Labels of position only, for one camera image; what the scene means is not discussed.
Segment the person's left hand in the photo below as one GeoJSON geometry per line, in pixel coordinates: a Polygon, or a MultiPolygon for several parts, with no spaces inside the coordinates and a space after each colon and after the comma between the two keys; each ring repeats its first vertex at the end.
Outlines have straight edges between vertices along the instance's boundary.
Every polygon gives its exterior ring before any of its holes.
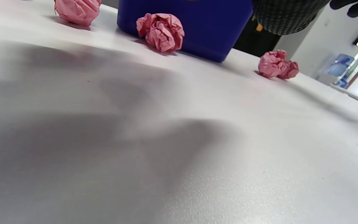
{"type": "Polygon", "coordinates": [[[290,35],[314,21],[329,0],[253,0],[253,14],[268,32],[290,35]]]}

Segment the person's right hand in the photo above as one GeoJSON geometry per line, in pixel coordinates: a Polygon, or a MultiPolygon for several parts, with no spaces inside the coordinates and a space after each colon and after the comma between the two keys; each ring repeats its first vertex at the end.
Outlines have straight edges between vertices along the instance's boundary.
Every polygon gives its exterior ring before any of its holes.
{"type": "Polygon", "coordinates": [[[358,17],[358,0],[331,0],[330,7],[333,10],[338,10],[344,6],[351,5],[348,9],[347,15],[349,17],[358,17]]]}

